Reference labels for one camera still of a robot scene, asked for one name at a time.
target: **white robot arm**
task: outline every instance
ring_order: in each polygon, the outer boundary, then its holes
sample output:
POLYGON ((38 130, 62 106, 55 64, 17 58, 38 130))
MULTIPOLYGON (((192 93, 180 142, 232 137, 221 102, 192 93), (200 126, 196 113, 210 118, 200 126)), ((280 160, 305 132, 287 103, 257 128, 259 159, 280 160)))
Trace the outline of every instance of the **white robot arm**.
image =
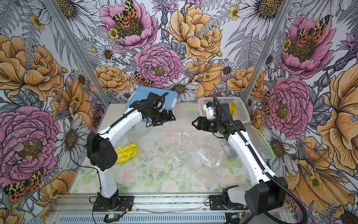
POLYGON ((136 123, 142 119, 151 119, 153 126, 162 125, 167 121, 174 121, 173 112, 162 110, 166 92, 162 96, 150 92, 146 99, 135 101, 125 114, 113 124, 99 133, 87 136, 87 157, 98 170, 101 189, 97 200, 104 210, 113 210, 119 204, 118 189, 114 181, 113 165, 117 161, 114 145, 136 123))
POLYGON ((233 208, 236 203, 246 205, 254 215, 281 207, 288 191, 286 180, 277 178, 263 161, 241 121, 232 120, 229 105, 221 105, 214 96, 213 102, 204 105, 204 110, 207 117, 198 117, 192 125, 198 130, 224 135, 247 168, 252 185, 247 191, 239 186, 225 188, 224 205, 227 208, 233 208))

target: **purple flower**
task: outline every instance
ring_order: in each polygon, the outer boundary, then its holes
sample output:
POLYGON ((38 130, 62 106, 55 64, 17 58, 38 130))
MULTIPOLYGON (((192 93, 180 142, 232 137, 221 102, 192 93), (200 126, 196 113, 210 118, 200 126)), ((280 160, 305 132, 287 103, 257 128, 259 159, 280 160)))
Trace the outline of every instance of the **purple flower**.
POLYGON ((188 0, 187 3, 195 5, 196 7, 203 7, 204 6, 204 0, 188 0))
POLYGON ((346 40, 342 40, 342 43, 337 45, 339 46, 338 50, 352 50, 352 48, 357 45, 358 43, 358 39, 354 37, 353 34, 347 33, 347 39, 346 40))
POLYGON ((123 2, 121 6, 116 3, 114 7, 108 5, 108 8, 100 9, 101 23, 104 24, 102 29, 108 32, 110 39, 113 39, 113 48, 120 53, 153 43, 156 38, 157 22, 154 15, 149 15, 143 3, 139 6, 135 0, 133 2, 138 10, 138 17, 130 21, 130 26, 127 28, 116 24, 112 19, 114 15, 123 13, 125 6, 123 2))
POLYGON ((312 214, 312 211, 310 211, 310 209, 306 206, 306 205, 304 205, 305 206, 305 209, 306 209, 306 211, 307 211, 307 223, 308 224, 315 224, 315 223, 317 223, 317 218, 316 218, 316 216, 314 216, 313 214, 312 214))
POLYGON ((168 12, 172 14, 178 9, 178 0, 153 0, 152 3, 154 5, 153 9, 155 13, 162 11, 165 15, 168 12))
POLYGON ((307 84, 298 77, 287 80, 280 77, 270 91, 270 115, 266 116, 267 126, 279 129, 287 139, 298 138, 312 119, 313 106, 309 97, 307 84))
POLYGON ((24 183, 39 169, 47 175, 55 168, 54 117, 37 107, 23 106, 0 114, 0 184, 24 183))
POLYGON ((330 30, 332 18, 329 19, 326 28, 322 31, 323 36, 317 42, 314 42, 311 38, 303 46, 298 46, 297 44, 299 42, 297 31, 299 29, 310 30, 315 27, 317 22, 313 21, 313 18, 307 20, 307 17, 297 17, 288 29, 288 33, 285 33, 282 50, 275 59, 277 67, 303 79, 312 77, 322 69, 334 52, 329 50, 336 30, 330 30))
POLYGON ((134 60, 137 72, 154 82, 152 87, 163 88, 163 84, 178 79, 182 73, 178 54, 159 44, 145 46, 141 53, 134 56, 134 60))
POLYGON ((222 87, 219 85, 216 88, 214 88, 212 91, 210 91, 209 94, 215 94, 216 96, 222 96, 221 93, 223 92, 222 87))

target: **yellow banana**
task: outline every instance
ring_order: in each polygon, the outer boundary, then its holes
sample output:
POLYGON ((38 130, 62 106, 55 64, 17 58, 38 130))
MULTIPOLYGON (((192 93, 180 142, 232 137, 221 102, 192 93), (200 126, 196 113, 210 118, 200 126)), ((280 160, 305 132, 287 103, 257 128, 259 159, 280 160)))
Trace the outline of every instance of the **yellow banana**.
POLYGON ((123 148, 116 148, 117 161, 116 163, 124 163, 133 158, 138 153, 137 144, 130 144, 123 148))
POLYGON ((230 114, 233 115, 236 113, 236 110, 235 110, 235 107, 236 107, 236 103, 235 102, 232 102, 231 105, 229 105, 229 108, 230 108, 230 114))
POLYGON ((128 160, 130 160, 131 158, 133 158, 133 155, 128 155, 122 158, 118 158, 116 163, 124 163, 127 162, 128 160))

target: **white plastic basket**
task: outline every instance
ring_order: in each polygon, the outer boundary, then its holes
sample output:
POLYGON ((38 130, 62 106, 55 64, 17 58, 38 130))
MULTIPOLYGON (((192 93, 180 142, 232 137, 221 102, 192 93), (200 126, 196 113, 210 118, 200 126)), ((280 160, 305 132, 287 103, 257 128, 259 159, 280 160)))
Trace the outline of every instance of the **white plastic basket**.
MULTIPOLYGON (((236 113, 232 115, 233 120, 240 120, 242 123, 249 123, 250 122, 250 115, 245 107, 244 102, 241 100, 240 97, 237 96, 219 96, 218 100, 220 103, 228 103, 231 105, 233 102, 236 103, 236 113)), ((203 97, 199 98, 198 106, 199 106, 199 115, 206 116, 205 110, 203 108, 204 104, 208 102, 213 102, 212 97, 203 97)))

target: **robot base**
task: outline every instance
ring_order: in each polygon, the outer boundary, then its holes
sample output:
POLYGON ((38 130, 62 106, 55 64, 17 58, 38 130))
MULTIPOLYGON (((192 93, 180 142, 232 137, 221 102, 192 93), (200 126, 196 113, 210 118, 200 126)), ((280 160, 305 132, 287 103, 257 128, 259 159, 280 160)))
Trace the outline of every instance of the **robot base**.
POLYGON ((247 206, 233 203, 230 201, 229 196, 227 194, 227 190, 236 187, 231 186, 223 189, 221 195, 210 195, 209 196, 209 203, 210 203, 210 210, 217 211, 217 210, 247 210, 247 206))
POLYGON ((93 211, 125 211, 132 210, 134 196, 118 196, 117 192, 110 198, 105 198, 97 193, 97 198, 93 206, 93 211))

